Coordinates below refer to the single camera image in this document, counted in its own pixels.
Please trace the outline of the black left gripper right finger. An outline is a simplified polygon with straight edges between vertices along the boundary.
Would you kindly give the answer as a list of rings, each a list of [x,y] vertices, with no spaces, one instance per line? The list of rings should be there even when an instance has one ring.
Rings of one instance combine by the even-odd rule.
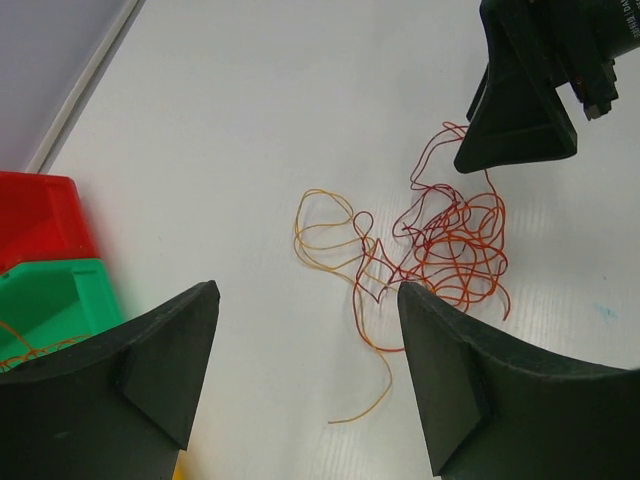
[[[397,305],[434,476],[638,477],[637,371],[534,346],[416,283]]]

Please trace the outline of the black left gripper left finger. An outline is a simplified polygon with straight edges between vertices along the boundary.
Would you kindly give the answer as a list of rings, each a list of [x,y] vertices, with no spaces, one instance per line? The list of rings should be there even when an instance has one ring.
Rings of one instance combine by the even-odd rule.
[[[4,479],[170,479],[219,315],[215,281],[1,376]]]

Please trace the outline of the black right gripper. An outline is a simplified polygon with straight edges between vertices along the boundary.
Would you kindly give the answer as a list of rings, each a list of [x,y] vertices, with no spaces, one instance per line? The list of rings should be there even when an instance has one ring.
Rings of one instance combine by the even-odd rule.
[[[483,1],[488,63],[456,154],[460,173],[554,161],[577,152],[558,94],[571,87],[589,120],[619,98],[615,60],[639,48],[637,1]]]

